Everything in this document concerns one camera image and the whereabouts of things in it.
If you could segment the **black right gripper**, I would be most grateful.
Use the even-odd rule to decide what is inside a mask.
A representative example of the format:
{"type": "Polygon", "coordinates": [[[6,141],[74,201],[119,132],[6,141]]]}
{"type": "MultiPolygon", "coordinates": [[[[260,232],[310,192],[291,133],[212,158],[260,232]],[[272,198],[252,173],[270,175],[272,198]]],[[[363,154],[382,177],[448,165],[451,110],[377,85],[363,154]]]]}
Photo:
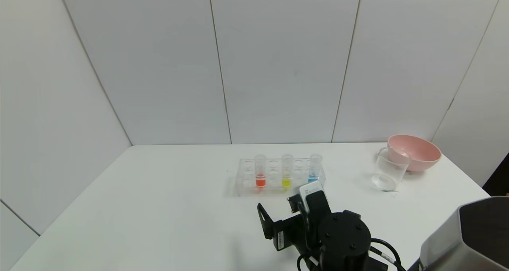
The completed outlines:
{"type": "MultiPolygon", "coordinates": [[[[291,213],[300,211],[301,197],[288,197],[287,201],[291,208],[291,213]]],[[[274,223],[261,203],[257,204],[257,212],[264,237],[267,240],[273,239],[273,244],[277,251],[291,246],[294,246],[299,252],[309,251],[307,246],[306,216],[298,214],[274,223]]]]}

